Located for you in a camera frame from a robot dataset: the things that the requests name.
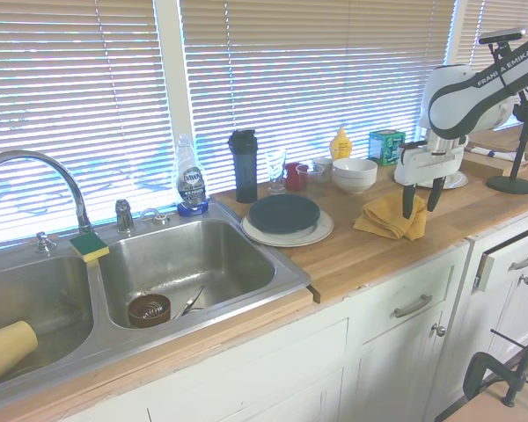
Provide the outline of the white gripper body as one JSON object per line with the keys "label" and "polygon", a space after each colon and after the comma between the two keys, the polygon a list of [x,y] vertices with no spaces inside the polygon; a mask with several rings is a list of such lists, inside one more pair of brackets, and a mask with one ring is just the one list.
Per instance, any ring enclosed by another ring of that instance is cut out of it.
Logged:
{"label": "white gripper body", "polygon": [[444,152],[432,151],[425,141],[402,143],[394,180],[401,185],[418,185],[455,174],[461,165],[466,139],[451,141]]}

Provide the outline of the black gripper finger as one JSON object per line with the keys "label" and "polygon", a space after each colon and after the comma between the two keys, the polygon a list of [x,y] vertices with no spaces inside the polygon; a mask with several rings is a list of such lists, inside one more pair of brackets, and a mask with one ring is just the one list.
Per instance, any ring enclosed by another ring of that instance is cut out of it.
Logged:
{"label": "black gripper finger", "polygon": [[416,185],[403,186],[402,191],[402,216],[411,219],[416,210]]}
{"label": "black gripper finger", "polygon": [[444,177],[435,178],[432,183],[432,189],[429,194],[427,202],[427,210],[432,212],[435,210],[436,205],[441,197],[441,193],[444,190]]}

